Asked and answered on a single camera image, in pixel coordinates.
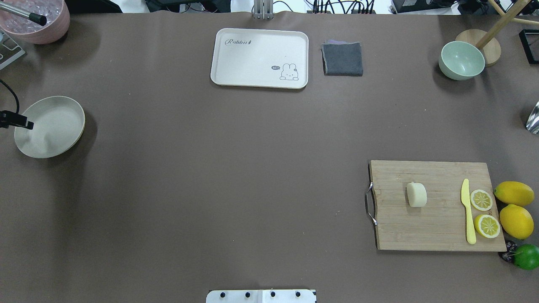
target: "yellow knife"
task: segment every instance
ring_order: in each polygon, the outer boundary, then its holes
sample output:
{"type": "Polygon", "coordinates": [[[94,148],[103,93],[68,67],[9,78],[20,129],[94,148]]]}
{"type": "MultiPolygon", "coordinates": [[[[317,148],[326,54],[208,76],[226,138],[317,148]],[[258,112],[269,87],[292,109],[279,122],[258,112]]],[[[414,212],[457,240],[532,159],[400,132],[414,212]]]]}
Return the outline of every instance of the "yellow knife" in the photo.
{"type": "Polygon", "coordinates": [[[460,200],[466,208],[466,241],[470,244],[475,244],[475,229],[473,227],[472,220],[472,205],[470,202],[470,187],[468,179],[464,179],[462,182],[462,188],[460,189],[460,200]]]}

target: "ice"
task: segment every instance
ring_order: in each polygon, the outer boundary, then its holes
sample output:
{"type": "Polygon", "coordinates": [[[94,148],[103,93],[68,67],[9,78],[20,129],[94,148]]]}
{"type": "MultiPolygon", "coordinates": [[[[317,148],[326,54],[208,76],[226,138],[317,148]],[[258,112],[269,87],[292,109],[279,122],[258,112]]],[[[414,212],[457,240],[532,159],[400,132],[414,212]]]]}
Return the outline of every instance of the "ice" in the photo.
{"type": "MultiPolygon", "coordinates": [[[[47,17],[47,24],[45,26],[58,18],[64,4],[63,0],[5,0],[4,2],[47,17]]],[[[31,33],[44,27],[28,19],[5,11],[0,11],[0,25],[15,33],[31,33]]]]}

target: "mint green bowl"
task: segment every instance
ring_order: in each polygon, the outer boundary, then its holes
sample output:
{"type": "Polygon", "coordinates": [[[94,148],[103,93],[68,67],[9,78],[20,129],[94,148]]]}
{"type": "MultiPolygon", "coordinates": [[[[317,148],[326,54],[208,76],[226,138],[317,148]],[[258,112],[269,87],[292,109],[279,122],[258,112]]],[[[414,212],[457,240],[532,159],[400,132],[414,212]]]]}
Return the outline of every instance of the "mint green bowl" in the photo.
{"type": "Polygon", "coordinates": [[[477,47],[463,41],[452,41],[441,49],[438,66],[453,80],[467,80],[485,68],[485,58],[477,47]]]}

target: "white cylindrical food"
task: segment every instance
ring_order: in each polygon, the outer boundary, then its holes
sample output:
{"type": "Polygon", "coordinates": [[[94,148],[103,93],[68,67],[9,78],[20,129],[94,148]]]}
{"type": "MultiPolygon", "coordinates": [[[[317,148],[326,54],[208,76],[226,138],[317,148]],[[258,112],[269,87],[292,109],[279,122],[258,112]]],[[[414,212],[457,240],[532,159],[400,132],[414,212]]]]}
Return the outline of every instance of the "white cylindrical food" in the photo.
{"type": "Polygon", "coordinates": [[[406,194],[411,207],[423,207],[427,204],[427,191],[421,183],[408,183],[406,194]]]}

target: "cutting board handle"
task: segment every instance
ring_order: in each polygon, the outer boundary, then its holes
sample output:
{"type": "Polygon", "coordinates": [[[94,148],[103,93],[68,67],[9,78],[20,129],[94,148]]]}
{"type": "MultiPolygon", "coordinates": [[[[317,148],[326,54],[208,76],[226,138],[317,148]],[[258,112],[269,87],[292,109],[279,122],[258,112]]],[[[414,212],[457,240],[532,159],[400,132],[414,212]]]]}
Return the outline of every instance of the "cutting board handle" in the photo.
{"type": "MultiPolygon", "coordinates": [[[[376,219],[374,219],[374,216],[371,215],[371,213],[369,212],[369,192],[370,191],[372,191],[372,182],[369,184],[369,188],[365,192],[365,211],[367,211],[367,215],[371,217],[372,224],[376,226],[378,225],[378,221],[376,221],[376,219]]],[[[373,212],[376,212],[376,205],[374,204],[374,202],[372,203],[372,208],[374,209],[373,212]]]]}

